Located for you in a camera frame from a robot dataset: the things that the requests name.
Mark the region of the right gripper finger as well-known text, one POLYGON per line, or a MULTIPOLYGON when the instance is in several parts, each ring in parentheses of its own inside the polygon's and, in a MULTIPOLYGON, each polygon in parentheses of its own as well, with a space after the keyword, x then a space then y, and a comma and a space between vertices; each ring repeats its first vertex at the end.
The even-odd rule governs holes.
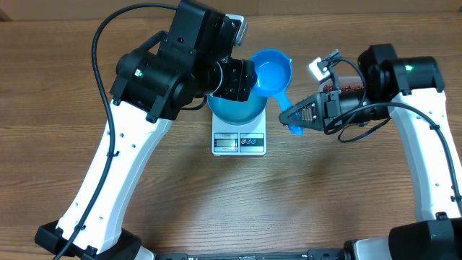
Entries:
POLYGON ((305 99, 282 112, 281 116, 301 116, 303 110, 310 111, 312 116, 321 116, 320 106, 321 94, 315 93, 313 95, 307 96, 305 99))
POLYGON ((279 115, 279 121, 283 125, 292 125, 302 127, 304 129, 312 129, 316 131, 324 130, 324 124, 319 118, 302 118, 300 115, 279 115))

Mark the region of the blue plastic measuring scoop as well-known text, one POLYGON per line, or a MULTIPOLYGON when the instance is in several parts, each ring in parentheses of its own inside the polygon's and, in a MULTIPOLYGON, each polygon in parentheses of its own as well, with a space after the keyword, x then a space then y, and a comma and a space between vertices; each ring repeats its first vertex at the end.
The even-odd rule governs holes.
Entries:
POLYGON ((293 76, 291 58, 277 49, 263 49, 250 60, 257 75, 252 91, 261 97, 274 98, 282 112, 291 108, 292 102, 287 97, 293 76))

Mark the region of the teal metal bowl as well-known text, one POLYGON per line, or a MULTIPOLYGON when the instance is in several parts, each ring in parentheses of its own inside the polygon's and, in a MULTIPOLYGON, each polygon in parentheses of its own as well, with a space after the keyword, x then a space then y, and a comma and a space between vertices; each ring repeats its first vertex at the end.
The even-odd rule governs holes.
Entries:
POLYGON ((263 112, 267 102, 267 97, 259 96, 255 92, 251 92, 245 102, 208 97, 208 104, 212 113, 222 121, 232 125, 250 123, 263 112))

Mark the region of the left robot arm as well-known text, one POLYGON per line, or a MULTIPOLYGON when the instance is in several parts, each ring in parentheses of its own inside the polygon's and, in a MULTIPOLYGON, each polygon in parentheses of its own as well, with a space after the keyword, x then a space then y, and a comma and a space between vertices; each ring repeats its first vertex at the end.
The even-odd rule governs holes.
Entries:
POLYGON ((35 235, 55 259, 154 259, 122 224, 156 146, 193 100, 249 98, 254 64, 231 56, 243 43, 245 18, 198 1, 173 11, 170 28, 123 55, 113 86, 100 91, 107 123, 89 170, 64 215, 35 235))

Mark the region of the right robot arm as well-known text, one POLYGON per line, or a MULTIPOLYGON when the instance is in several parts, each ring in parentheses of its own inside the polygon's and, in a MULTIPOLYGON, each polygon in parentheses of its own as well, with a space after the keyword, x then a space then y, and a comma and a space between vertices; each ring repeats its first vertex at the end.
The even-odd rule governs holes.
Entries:
POLYGON ((342 134, 349 126, 393 122, 404 146, 416 200, 416 222, 387 236, 347 241, 342 248, 310 249, 309 259, 459 259, 461 161, 447 118, 445 83, 431 56, 400 58, 390 44, 371 45, 353 63, 360 84, 343 87, 334 51, 309 70, 320 90, 284 110, 284 125, 342 134))

